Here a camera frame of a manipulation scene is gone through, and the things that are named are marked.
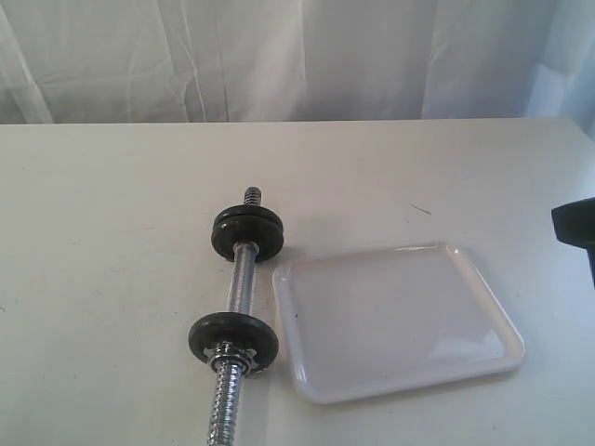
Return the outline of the black weight plate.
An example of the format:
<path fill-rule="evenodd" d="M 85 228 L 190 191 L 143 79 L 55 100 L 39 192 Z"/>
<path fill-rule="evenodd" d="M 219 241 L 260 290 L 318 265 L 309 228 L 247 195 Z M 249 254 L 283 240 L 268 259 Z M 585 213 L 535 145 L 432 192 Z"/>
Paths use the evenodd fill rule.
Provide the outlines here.
<path fill-rule="evenodd" d="M 269 367 L 279 351 L 279 340 L 273 329 L 264 321 L 237 312 L 208 314 L 194 323 L 188 335 L 192 354 L 208 363 L 208 350 L 224 341 L 229 341 L 242 350 L 253 350 L 252 373 Z"/>
<path fill-rule="evenodd" d="M 234 260 L 237 243 L 253 243 L 258 247 L 256 262 L 259 263 L 279 254 L 284 245 L 284 234 L 269 220 L 255 216 L 235 217 L 214 226 L 211 243 L 214 250 L 228 261 Z"/>
<path fill-rule="evenodd" d="M 213 227 L 216 225 L 221 224 L 222 222 L 229 220 L 235 217 L 244 217 L 244 216 L 251 216 L 251 217 L 258 217 L 263 218 L 270 223 L 276 225 L 280 230 L 284 230 L 284 225 L 282 220 L 279 218 L 277 214 L 275 214 L 272 210 L 263 207 L 263 206 L 256 206 L 256 205 L 247 205 L 247 204 L 238 204 L 231 207 L 228 207 L 222 210 L 216 217 L 213 223 Z"/>

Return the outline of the chrome spinlock collar nut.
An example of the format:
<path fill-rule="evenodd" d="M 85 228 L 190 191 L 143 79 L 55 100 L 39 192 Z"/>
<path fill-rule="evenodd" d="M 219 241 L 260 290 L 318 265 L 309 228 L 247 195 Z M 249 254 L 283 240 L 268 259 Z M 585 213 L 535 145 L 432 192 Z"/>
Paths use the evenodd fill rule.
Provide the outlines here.
<path fill-rule="evenodd" d="M 241 375 L 251 374 L 257 367 L 254 357 L 256 351 L 250 348 L 240 348 L 231 341 L 217 343 L 213 351 L 208 355 L 207 364 L 216 372 L 220 366 L 228 363 L 240 368 Z"/>

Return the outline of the chrome threaded dumbbell bar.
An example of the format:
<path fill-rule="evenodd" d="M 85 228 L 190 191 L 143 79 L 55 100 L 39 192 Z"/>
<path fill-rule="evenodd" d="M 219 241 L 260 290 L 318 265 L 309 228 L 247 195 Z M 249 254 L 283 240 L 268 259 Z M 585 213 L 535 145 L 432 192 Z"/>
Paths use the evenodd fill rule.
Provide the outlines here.
<path fill-rule="evenodd" d="M 247 314 L 251 306 L 258 246 L 252 242 L 238 242 L 233 252 L 234 271 L 228 310 Z M 209 364 L 216 372 L 216 385 L 206 443 L 232 445 L 243 377 L 251 370 L 251 353 L 225 340 L 215 347 Z"/>

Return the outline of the white plastic tray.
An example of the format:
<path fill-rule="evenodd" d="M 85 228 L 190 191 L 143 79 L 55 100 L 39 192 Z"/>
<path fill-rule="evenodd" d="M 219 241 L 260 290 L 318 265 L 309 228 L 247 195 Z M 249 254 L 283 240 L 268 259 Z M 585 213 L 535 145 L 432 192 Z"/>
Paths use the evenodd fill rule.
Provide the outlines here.
<path fill-rule="evenodd" d="M 272 287 L 297 393 L 364 400 L 517 370 L 519 331 L 451 243 L 279 265 Z"/>

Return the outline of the white backdrop curtain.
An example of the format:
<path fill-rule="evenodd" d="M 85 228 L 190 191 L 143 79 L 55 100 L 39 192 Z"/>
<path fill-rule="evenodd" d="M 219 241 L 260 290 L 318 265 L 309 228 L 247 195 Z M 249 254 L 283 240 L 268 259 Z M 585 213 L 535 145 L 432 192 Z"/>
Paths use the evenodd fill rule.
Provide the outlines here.
<path fill-rule="evenodd" d="M 590 1 L 5 1 L 5 124 L 568 117 Z"/>

